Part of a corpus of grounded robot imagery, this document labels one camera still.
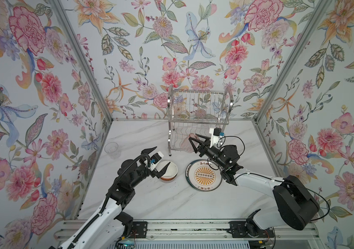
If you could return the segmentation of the pink drinking glass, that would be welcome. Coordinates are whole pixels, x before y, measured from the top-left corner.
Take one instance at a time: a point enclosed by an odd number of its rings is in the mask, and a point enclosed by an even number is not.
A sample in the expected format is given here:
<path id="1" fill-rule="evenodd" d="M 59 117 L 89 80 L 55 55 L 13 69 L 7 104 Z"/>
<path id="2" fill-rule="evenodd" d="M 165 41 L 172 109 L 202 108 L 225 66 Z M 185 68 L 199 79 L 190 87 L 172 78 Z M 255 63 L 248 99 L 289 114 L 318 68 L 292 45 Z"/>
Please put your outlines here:
<path id="1" fill-rule="evenodd" d="M 196 137 L 194 133 L 190 133 L 185 139 L 183 139 L 183 141 L 180 143 L 180 148 L 187 152 L 187 153 L 193 153 L 194 150 L 189 142 L 189 138 L 190 137 Z"/>

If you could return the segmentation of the orange bowl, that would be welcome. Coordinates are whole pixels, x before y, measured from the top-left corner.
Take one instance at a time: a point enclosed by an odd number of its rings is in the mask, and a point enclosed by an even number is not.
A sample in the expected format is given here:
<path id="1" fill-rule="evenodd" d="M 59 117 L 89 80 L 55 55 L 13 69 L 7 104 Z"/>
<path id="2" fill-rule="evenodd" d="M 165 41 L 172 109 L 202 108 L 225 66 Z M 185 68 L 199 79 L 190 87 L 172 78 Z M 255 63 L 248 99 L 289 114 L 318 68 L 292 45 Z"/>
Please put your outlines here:
<path id="1" fill-rule="evenodd" d="M 163 177 L 174 177 L 178 174 L 178 167 L 175 163 L 171 162 L 166 174 Z"/>

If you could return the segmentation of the orange patterned plate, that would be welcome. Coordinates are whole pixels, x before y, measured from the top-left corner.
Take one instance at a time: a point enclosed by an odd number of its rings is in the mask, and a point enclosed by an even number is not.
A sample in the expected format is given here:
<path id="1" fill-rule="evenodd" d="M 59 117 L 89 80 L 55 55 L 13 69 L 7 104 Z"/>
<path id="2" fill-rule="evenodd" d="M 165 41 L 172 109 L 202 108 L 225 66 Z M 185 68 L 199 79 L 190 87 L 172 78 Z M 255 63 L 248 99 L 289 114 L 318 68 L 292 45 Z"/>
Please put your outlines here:
<path id="1" fill-rule="evenodd" d="M 219 167 L 210 160 L 192 161 L 189 169 L 191 187 L 200 192 L 211 192 L 220 187 L 223 179 Z"/>

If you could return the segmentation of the clear drinking glass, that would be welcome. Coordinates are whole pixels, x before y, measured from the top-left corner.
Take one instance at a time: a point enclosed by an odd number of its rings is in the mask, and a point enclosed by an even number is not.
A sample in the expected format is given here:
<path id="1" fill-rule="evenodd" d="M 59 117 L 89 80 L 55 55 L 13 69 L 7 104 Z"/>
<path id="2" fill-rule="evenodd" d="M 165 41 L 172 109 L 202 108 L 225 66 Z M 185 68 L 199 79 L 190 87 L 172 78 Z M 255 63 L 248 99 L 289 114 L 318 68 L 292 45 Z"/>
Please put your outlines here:
<path id="1" fill-rule="evenodd" d="M 121 156 L 119 145 L 116 142 L 109 142 L 105 145 L 104 151 L 112 159 L 118 159 Z"/>

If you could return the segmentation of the pink floral patterned bowl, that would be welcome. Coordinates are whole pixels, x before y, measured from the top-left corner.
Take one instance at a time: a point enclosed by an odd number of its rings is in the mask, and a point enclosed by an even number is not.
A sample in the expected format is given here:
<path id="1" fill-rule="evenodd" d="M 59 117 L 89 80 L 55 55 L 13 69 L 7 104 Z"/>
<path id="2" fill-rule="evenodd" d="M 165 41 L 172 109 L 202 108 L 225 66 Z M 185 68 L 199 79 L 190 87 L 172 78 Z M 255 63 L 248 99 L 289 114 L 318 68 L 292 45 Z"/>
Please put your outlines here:
<path id="1" fill-rule="evenodd" d="M 175 180 L 176 176 L 174 177 L 161 177 L 160 180 L 163 182 L 171 182 L 173 180 Z"/>

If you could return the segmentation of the dark rimmed white plate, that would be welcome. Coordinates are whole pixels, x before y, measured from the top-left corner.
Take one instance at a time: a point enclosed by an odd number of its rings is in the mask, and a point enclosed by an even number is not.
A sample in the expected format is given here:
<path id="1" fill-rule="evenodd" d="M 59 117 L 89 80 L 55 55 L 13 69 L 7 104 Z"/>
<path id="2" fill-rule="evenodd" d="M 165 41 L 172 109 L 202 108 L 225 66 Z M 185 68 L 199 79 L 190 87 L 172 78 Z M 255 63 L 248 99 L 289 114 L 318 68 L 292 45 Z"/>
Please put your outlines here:
<path id="1" fill-rule="evenodd" d="M 188 165 L 185 169 L 185 179 L 188 183 L 188 185 L 190 186 L 191 185 L 191 182 L 190 182 L 190 179 L 189 179 L 189 169 L 190 169 L 190 165 Z"/>

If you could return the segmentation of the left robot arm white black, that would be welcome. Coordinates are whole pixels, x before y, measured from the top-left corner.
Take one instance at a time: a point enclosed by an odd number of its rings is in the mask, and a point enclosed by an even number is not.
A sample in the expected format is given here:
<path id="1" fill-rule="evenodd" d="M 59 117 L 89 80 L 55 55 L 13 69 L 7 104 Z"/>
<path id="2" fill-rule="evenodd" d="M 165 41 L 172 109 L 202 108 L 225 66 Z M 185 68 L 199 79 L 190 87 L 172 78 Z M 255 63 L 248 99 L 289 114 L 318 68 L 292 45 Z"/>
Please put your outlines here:
<path id="1" fill-rule="evenodd" d="M 161 178 L 168 165 L 156 166 L 164 155 L 157 147 L 144 149 L 135 159 L 124 161 L 96 212 L 59 249 L 109 249 L 131 235 L 133 217 L 124 212 L 135 195 L 134 188 L 147 177 Z"/>

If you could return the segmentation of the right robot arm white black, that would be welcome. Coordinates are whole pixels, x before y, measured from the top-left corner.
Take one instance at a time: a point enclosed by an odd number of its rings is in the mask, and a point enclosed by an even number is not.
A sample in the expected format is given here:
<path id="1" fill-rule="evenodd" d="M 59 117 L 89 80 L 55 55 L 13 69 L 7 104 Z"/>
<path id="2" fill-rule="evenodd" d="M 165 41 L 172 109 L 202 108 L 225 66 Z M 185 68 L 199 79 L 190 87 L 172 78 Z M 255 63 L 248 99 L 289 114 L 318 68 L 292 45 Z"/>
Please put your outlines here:
<path id="1" fill-rule="evenodd" d="M 303 230 L 318 214 L 319 203 L 297 177 L 271 177 L 246 170 L 238 164 L 237 147 L 218 147 L 215 136 L 196 135 L 188 140 L 194 152 L 218 166 L 226 183 L 255 190 L 274 200 L 274 206 L 257 209 L 245 219 L 243 229 L 249 236 L 255 238 L 264 230 L 284 225 Z"/>

